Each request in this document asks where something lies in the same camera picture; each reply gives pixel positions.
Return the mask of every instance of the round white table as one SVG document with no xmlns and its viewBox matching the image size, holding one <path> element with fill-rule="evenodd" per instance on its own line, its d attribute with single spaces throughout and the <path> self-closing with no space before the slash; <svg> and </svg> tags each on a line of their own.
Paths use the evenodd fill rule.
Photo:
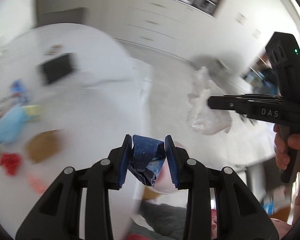
<svg viewBox="0 0 300 240">
<path fill-rule="evenodd" d="M 61 85 L 44 86 L 38 65 L 60 55 L 45 55 L 55 44 L 64 46 L 60 53 L 75 53 L 79 70 L 69 80 L 60 81 Z M 55 24 L 18 37 L 0 58 L 0 99 L 9 94 L 9 85 L 16 79 L 22 80 L 31 103 L 41 104 L 43 112 L 39 122 L 26 123 L 18 141 L 3 147 L 23 157 L 15 177 L 7 176 L 0 167 L 0 223 L 12 237 L 40 198 L 27 183 L 29 174 L 50 185 L 65 167 L 91 167 L 111 149 L 120 147 L 126 134 L 142 132 L 131 59 L 119 43 L 99 30 Z M 62 152 L 33 164 L 25 154 L 25 143 L 40 132 L 55 129 L 62 130 Z M 136 178 L 128 172 L 123 188 L 110 191 L 114 239 L 124 236 L 130 214 L 137 207 L 136 185 Z M 80 237 L 84 236 L 84 205 Z"/>
</svg>

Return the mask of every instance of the kitchen counter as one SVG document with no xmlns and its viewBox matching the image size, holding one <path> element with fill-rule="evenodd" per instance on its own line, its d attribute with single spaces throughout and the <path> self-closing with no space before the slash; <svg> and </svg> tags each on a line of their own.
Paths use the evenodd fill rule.
<svg viewBox="0 0 300 240">
<path fill-rule="evenodd" d="M 209 16 L 209 17 L 211 17 L 212 19 L 215 20 L 215 18 L 212 15 L 210 15 L 210 14 L 204 12 L 204 11 L 201 11 L 200 9 L 198 9 L 198 8 L 196 8 L 196 7 L 194 7 L 194 6 L 190 5 L 190 4 L 186 4 L 186 3 L 182 2 L 182 1 L 179 1 L 179 0 L 173 0 L 173 1 L 176 1 L 176 2 L 179 2 L 181 4 L 184 4 L 184 5 L 188 6 L 190 9 L 197 10 L 197 11 L 199 11 L 199 12 L 201 12 L 201 13 L 203 13 L 203 14 L 205 14 L 205 15 L 207 15 L 207 16 Z"/>
</svg>

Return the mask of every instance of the drawer handle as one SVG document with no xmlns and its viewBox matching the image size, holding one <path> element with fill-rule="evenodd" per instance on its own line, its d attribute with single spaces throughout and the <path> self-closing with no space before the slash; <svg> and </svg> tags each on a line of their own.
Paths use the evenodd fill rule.
<svg viewBox="0 0 300 240">
<path fill-rule="evenodd" d="M 163 5 L 161 5 L 161 4 L 158 4 L 158 3 L 155 3 L 155 2 L 152 2 L 151 4 L 152 4 L 152 5 L 155 5 L 155 6 L 158 6 L 158 7 L 166 8 L 165 6 L 163 6 Z"/>
<path fill-rule="evenodd" d="M 140 36 L 140 38 L 143 38 L 143 39 L 145 39 L 145 40 L 147 40 L 147 41 L 154 41 L 153 39 L 150 39 L 150 38 L 147 38 L 147 37 L 142 37 L 142 36 Z"/>
<path fill-rule="evenodd" d="M 152 21 L 148 21 L 146 20 L 147 23 L 151 23 L 151 24 L 154 24 L 154 25 L 160 25 L 159 23 L 156 23 L 156 22 L 152 22 Z"/>
</svg>

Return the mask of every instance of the person's leg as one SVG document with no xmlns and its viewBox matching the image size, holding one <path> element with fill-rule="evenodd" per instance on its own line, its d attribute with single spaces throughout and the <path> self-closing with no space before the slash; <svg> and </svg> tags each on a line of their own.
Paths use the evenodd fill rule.
<svg viewBox="0 0 300 240">
<path fill-rule="evenodd" d="M 128 235 L 129 234 L 137 234 L 137 235 L 142 235 L 147 238 L 150 238 L 151 240 L 174 240 L 171 237 L 168 236 L 162 236 L 158 234 L 157 232 L 151 231 L 148 228 L 139 226 L 135 222 L 132 222 L 132 225 L 129 229 Z"/>
<path fill-rule="evenodd" d="M 149 201 L 142 201 L 140 206 L 140 214 L 154 231 L 177 240 L 183 238 L 186 212 L 186 208 L 157 205 Z"/>
</svg>

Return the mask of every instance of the trash bag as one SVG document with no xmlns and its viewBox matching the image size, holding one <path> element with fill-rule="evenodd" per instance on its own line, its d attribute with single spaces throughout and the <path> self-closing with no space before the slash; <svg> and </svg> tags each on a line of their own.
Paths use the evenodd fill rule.
<svg viewBox="0 0 300 240">
<path fill-rule="evenodd" d="M 223 90 L 211 80 L 206 67 L 195 72 L 193 92 L 188 95 L 192 107 L 187 119 L 195 132 L 202 135 L 214 135 L 223 130 L 229 132 L 232 124 L 229 111 L 212 110 L 207 105 L 210 96 L 222 95 Z"/>
</svg>

